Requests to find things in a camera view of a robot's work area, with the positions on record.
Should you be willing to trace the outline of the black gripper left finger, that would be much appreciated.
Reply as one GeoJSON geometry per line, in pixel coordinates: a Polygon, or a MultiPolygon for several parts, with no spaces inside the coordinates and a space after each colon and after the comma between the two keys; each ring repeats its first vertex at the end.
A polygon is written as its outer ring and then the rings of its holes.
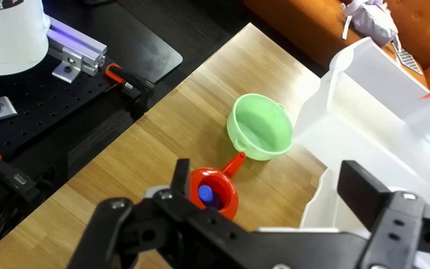
{"type": "Polygon", "coordinates": [[[169,183],[171,192],[186,198],[189,177],[190,177],[189,160],[178,159],[174,165],[174,172],[169,183]]]}

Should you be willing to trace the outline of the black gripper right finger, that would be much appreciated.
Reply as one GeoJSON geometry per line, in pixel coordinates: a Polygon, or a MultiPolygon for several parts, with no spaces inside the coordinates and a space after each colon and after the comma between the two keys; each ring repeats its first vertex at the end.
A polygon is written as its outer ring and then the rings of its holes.
{"type": "Polygon", "coordinates": [[[355,160],[343,160],[337,195],[359,223],[371,230],[390,192],[355,160]]]}

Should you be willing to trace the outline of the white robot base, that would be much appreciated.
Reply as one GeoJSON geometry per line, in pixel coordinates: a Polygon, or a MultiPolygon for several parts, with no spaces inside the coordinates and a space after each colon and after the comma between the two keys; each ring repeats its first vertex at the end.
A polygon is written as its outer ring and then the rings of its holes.
{"type": "Polygon", "coordinates": [[[0,0],[0,76],[38,65],[47,54],[47,30],[41,0],[0,0]]]}

